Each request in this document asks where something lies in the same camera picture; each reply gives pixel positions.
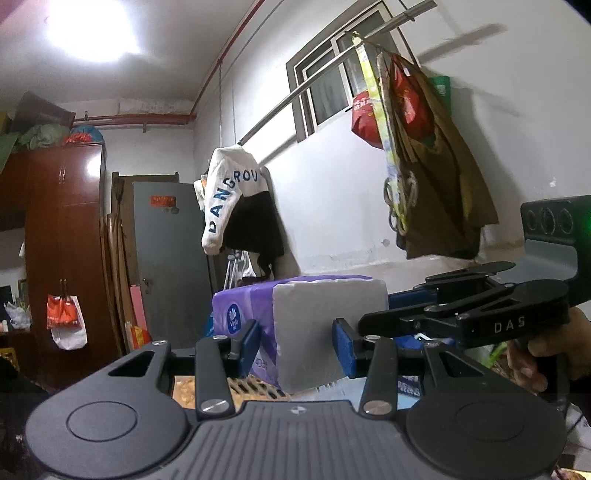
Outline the right hand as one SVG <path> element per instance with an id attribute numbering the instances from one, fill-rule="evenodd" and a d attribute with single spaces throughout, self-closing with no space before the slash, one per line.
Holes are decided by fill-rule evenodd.
<path id="1" fill-rule="evenodd" d="M 576 380 L 590 373 L 590 320 L 578 307 L 569 310 L 569 322 L 560 329 L 530 340 L 526 347 L 507 343 L 507 358 L 518 385 L 538 394 L 548 387 L 540 370 L 542 359 L 566 357 L 566 372 Z"/>

